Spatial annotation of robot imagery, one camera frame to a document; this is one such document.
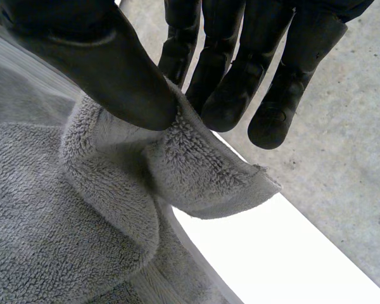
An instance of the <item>floor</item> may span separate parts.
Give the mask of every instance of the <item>floor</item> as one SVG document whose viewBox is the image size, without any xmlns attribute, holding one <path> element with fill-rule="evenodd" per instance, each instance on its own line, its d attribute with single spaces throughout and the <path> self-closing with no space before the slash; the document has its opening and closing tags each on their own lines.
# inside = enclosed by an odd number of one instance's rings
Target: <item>floor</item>
<svg viewBox="0 0 380 304">
<path fill-rule="evenodd" d="M 123 11 L 157 62 L 167 34 L 163 1 L 125 0 Z M 380 0 L 348 26 L 318 67 L 279 149 L 254 147 L 246 128 L 284 41 L 241 123 L 221 135 L 250 163 L 268 166 L 282 194 L 380 287 Z M 192 68 L 202 43 L 201 35 Z"/>
</svg>

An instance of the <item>finger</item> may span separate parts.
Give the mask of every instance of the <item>finger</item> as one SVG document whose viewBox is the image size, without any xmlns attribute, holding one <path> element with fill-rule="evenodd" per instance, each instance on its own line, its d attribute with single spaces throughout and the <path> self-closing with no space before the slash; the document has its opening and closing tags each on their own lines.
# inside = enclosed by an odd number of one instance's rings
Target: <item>finger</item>
<svg viewBox="0 0 380 304">
<path fill-rule="evenodd" d="M 277 1 L 247 0 L 239 52 L 201 114 L 207 127 L 227 132 L 238 124 L 293 14 L 292 8 Z"/>
<path fill-rule="evenodd" d="M 81 23 L 72 32 L 64 30 L 64 23 L 61 30 L 54 23 L 28 27 L 8 16 L 0 7 L 3 25 L 18 43 L 63 72 L 111 114 L 150 130 L 164 130 L 174 121 L 177 106 L 165 78 L 116 6 L 95 27 Z"/>
<path fill-rule="evenodd" d="M 297 11 L 272 85 L 248 128 L 253 144 L 274 149 L 283 143 L 315 69 L 346 30 L 330 13 Z"/>
<path fill-rule="evenodd" d="M 196 48 L 200 10 L 201 0 L 165 0 L 169 30 L 158 67 L 179 87 L 183 86 Z"/>
<path fill-rule="evenodd" d="M 203 0 L 206 39 L 186 92 L 198 113 L 228 70 L 243 10 L 242 0 Z"/>
</svg>

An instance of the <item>microfiber towel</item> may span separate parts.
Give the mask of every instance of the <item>microfiber towel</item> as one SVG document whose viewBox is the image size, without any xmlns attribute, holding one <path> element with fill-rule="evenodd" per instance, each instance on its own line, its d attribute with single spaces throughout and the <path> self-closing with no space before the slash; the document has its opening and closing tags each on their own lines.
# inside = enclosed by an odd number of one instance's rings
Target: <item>microfiber towel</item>
<svg viewBox="0 0 380 304">
<path fill-rule="evenodd" d="M 226 217 L 279 185 L 222 144 L 169 85 L 175 122 L 144 130 L 0 29 L 0 303 L 241 303 L 172 206 Z"/>
</svg>

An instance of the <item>gray fabric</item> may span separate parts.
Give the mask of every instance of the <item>gray fabric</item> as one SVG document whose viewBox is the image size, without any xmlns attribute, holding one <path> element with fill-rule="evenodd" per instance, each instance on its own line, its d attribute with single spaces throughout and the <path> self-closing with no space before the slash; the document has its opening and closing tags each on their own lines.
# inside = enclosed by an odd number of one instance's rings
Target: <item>gray fabric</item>
<svg viewBox="0 0 380 304">
<path fill-rule="evenodd" d="M 166 206 L 224 217 L 279 186 L 172 90 L 174 125 L 143 130 L 0 38 L 0 303 L 232 303 Z"/>
</svg>

